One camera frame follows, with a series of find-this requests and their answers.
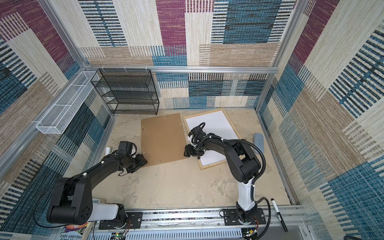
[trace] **brown backing board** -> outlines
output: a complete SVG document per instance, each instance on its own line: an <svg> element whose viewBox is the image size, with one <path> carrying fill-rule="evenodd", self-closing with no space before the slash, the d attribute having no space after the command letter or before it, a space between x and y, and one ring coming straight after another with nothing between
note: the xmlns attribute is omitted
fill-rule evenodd
<svg viewBox="0 0 384 240"><path fill-rule="evenodd" d="M141 120L141 152L148 161L146 166L185 159L185 145L180 113Z"/></svg>
<svg viewBox="0 0 384 240"><path fill-rule="evenodd" d="M201 116L201 115L208 114L208 113L214 113L214 112L217 112L217 111L223 111L225 117L227 118L229 124L230 124L231 127L233 128L233 130L234 130L234 132L236 133L237 137L238 137L239 139L241 139L242 137L240 136L239 132L236 130L235 125L233 124L233 122L231 121L231 119L229 118L229 116L228 116L228 114L225 112L225 110L222 109L222 108L215 109L215 110L211 110L211 111L206 111L206 112L202 112L202 113L196 113L196 114L193 114L193 115L184 116L184 117L183 117L183 120L184 120L184 123L185 123L185 126L186 126L186 128L187 128L188 133L190 132L190 129L189 129L189 126L188 126L188 124L187 124L187 120L186 120L187 118L193 118L193 117L196 117L196 116ZM210 168L210 167L214 167L214 166L216 166L216 165L219 165L219 164L222 164L222 163L227 162L226 160L222 160L222 161L214 162L214 163L212 163L212 164L208 164L208 165L204 165L204 166L203 166L203 165L201 164L200 159L198 159L197 161L198 161L198 163L199 163L200 170L207 169L207 168Z"/></svg>

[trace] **brown cardboard sheet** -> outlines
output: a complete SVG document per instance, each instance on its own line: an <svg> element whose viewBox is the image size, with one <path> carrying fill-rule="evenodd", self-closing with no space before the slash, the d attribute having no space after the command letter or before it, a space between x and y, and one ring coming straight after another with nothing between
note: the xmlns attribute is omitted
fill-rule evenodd
<svg viewBox="0 0 384 240"><path fill-rule="evenodd" d="M146 166L173 162L184 157L186 145L180 113L141 120L141 153Z"/></svg>

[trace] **blue eraser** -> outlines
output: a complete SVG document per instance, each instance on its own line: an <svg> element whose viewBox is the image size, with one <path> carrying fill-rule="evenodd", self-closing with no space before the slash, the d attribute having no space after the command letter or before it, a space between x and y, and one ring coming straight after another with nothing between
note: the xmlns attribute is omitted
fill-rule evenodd
<svg viewBox="0 0 384 240"><path fill-rule="evenodd" d="M261 133L255 133L253 136L253 144L255 144L256 147L258 147L262 153L264 153L264 136Z"/></svg>

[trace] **black mounting plate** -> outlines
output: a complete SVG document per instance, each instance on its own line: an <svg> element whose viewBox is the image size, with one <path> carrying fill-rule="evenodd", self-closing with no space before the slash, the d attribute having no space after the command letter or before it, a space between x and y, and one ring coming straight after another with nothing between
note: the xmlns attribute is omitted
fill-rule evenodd
<svg viewBox="0 0 384 240"><path fill-rule="evenodd" d="M239 217L237 216L237 213L236 213L236 209L223 209L221 211L223 212L224 223L226 226L241 225L241 223L239 222ZM264 212L262 209L256 210L255 217L257 218L259 225L266 224ZM253 219L250 225L257 225L256 220Z"/></svg>
<svg viewBox="0 0 384 240"><path fill-rule="evenodd" d="M138 229L141 226L141 219L143 212L126 212L128 219L131 220L131 229ZM115 227L118 227L116 224L113 224L112 222L108 220L104 220L100 222L99 230L111 230L116 229Z"/></svg>

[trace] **marker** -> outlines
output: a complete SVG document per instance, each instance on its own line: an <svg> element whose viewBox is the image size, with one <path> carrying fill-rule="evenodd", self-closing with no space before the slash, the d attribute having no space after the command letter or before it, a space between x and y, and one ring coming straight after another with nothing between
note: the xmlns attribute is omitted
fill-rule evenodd
<svg viewBox="0 0 384 240"><path fill-rule="evenodd" d="M283 217L280 214L279 208L277 207L275 200L271 199L271 201L272 201L273 207L275 208L275 211L277 213L277 217L279 218L281 225L283 226L284 231L288 232L287 226L284 223Z"/></svg>

